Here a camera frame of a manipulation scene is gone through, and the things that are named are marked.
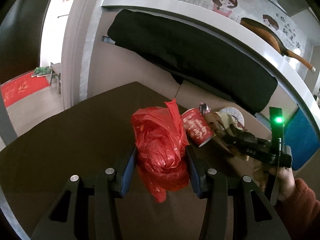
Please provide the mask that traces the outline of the red sleeve right forearm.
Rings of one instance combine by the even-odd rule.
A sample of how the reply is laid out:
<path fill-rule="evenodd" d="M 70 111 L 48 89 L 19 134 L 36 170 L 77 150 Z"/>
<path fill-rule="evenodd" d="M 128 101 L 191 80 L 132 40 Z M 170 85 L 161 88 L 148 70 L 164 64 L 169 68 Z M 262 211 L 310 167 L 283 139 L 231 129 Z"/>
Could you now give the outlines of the red sleeve right forearm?
<path fill-rule="evenodd" d="M 295 180 L 293 194 L 283 202 L 277 202 L 275 210 L 291 237 L 315 234 L 319 230 L 319 200 L 304 180 Z"/>

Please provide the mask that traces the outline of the person's right hand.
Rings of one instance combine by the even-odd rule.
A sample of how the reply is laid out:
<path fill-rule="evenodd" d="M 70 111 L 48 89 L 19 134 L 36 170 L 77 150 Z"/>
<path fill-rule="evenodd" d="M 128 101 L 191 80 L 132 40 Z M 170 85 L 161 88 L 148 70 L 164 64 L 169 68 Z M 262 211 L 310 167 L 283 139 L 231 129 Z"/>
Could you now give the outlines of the person's right hand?
<path fill-rule="evenodd" d="M 265 191 L 265 187 L 270 176 L 276 176 L 279 187 L 278 200 L 281 202 L 287 200 L 296 188 L 295 178 L 291 168 L 262 167 L 257 171 L 256 175 L 256 180 L 259 183 L 261 191 Z"/>

